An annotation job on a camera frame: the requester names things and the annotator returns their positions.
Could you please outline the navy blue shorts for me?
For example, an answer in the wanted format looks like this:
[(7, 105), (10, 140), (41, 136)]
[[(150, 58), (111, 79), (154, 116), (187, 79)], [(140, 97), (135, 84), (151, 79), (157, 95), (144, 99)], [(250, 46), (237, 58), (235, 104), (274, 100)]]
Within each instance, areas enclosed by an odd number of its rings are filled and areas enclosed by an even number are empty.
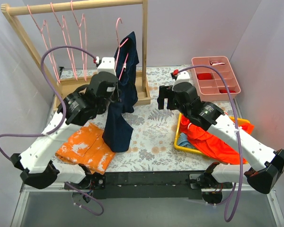
[(124, 119), (123, 114), (133, 113), (138, 101), (136, 66), (139, 63), (135, 32), (132, 31), (121, 41), (120, 50), (116, 50), (116, 75), (119, 79), (119, 98), (108, 106), (106, 125), (102, 138), (112, 152), (121, 153), (129, 149), (133, 128)]

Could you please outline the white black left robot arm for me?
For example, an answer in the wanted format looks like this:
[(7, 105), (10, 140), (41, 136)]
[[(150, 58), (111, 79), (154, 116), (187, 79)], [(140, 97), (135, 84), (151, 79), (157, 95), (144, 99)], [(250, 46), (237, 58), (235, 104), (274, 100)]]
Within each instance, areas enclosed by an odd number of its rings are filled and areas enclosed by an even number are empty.
[(22, 171), (20, 177), (24, 184), (37, 189), (44, 189), (55, 182), (74, 183), (81, 189), (91, 185), (91, 172), (82, 164), (54, 162), (52, 157), (88, 120), (106, 111), (108, 102), (116, 93), (117, 83), (115, 75), (102, 71), (92, 76), (89, 84), (78, 87), (64, 98), (66, 107), (59, 105), (44, 129), (44, 132), (51, 131), (61, 122), (57, 131), (38, 137), (24, 152), (11, 156), (14, 167)]

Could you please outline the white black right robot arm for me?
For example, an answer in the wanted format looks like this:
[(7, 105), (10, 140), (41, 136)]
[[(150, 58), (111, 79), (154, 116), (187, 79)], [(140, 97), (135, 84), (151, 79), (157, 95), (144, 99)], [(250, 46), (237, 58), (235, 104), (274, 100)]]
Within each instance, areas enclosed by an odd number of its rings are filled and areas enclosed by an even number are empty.
[(211, 164), (201, 182), (215, 188), (224, 182), (244, 183), (262, 194), (268, 194), (284, 172), (284, 149), (275, 150), (240, 129), (216, 104), (201, 101), (190, 82), (160, 86), (158, 108), (179, 110), (191, 125), (218, 137), (238, 152), (247, 163)]

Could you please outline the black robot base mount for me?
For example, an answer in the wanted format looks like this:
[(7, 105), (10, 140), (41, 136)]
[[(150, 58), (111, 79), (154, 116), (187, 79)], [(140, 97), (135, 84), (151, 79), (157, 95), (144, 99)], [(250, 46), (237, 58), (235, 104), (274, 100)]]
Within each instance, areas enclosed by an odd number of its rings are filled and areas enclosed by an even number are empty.
[(107, 172), (93, 174), (91, 186), (96, 199), (188, 198), (202, 200), (202, 189), (193, 178), (202, 171)]

